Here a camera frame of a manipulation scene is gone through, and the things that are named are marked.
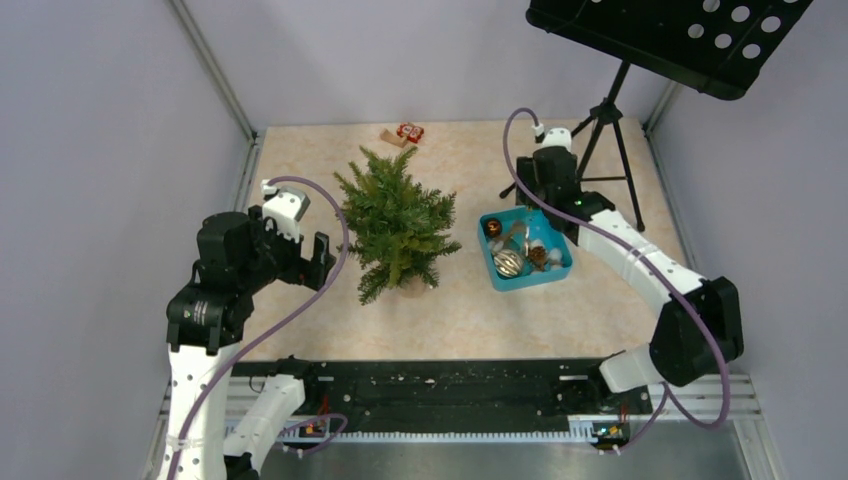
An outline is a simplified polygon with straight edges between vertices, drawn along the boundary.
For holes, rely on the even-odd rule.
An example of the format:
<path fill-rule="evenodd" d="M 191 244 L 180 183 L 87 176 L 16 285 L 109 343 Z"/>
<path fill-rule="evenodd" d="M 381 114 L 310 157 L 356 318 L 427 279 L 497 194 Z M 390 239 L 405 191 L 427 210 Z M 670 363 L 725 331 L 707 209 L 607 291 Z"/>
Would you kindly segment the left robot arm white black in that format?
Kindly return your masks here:
<path fill-rule="evenodd" d="M 260 206 L 203 220 L 189 282 L 166 307 L 170 408 L 161 479 L 257 479 L 295 413 L 319 404 L 320 386 L 297 361 L 271 373 L 236 428 L 225 431 L 229 380 L 254 296 L 275 281 L 319 291 L 336 263 L 329 237 L 314 236 L 310 258 L 301 237 L 279 232 Z"/>

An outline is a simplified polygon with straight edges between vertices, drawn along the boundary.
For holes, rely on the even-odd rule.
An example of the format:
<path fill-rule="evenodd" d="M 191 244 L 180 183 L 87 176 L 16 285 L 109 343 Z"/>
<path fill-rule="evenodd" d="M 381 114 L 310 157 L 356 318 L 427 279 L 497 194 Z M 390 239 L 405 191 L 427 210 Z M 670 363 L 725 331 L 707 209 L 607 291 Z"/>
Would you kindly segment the small green christmas tree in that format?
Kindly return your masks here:
<path fill-rule="evenodd" d="M 363 306 L 414 283 L 438 287 L 437 260 L 462 248 L 450 234 L 457 193 L 413 179 L 408 167 L 417 151 L 409 147 L 385 156 L 361 145 L 364 163 L 348 162 L 350 177 L 333 173 L 344 195 L 342 214 L 354 235 L 349 254 L 362 269 L 357 296 Z"/>

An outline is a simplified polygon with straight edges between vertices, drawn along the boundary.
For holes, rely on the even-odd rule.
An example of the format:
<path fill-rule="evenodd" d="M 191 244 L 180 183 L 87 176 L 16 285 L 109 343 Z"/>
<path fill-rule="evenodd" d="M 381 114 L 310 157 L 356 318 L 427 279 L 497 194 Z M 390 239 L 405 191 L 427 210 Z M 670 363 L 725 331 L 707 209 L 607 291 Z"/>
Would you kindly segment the teal plastic tray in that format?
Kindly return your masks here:
<path fill-rule="evenodd" d="M 478 239 L 498 292 L 563 280 L 573 266 L 564 235 L 539 210 L 517 207 L 484 214 L 478 221 Z"/>

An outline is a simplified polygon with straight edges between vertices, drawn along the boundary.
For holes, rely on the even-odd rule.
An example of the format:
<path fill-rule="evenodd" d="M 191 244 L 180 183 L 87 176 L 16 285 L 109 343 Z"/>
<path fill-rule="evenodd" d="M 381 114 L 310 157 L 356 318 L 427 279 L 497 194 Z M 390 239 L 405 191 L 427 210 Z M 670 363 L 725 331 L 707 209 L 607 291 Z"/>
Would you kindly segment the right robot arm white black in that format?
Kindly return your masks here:
<path fill-rule="evenodd" d="M 561 146 L 516 160 L 516 200 L 540 210 L 550 226 L 602 260 L 654 311 L 645 344 L 603 360 L 586 385 L 589 404 L 612 412 L 627 391 L 660 382 L 683 387 L 744 352 L 739 292 L 725 277 L 708 279 L 645 239 L 596 191 L 576 179 L 577 159 Z"/>

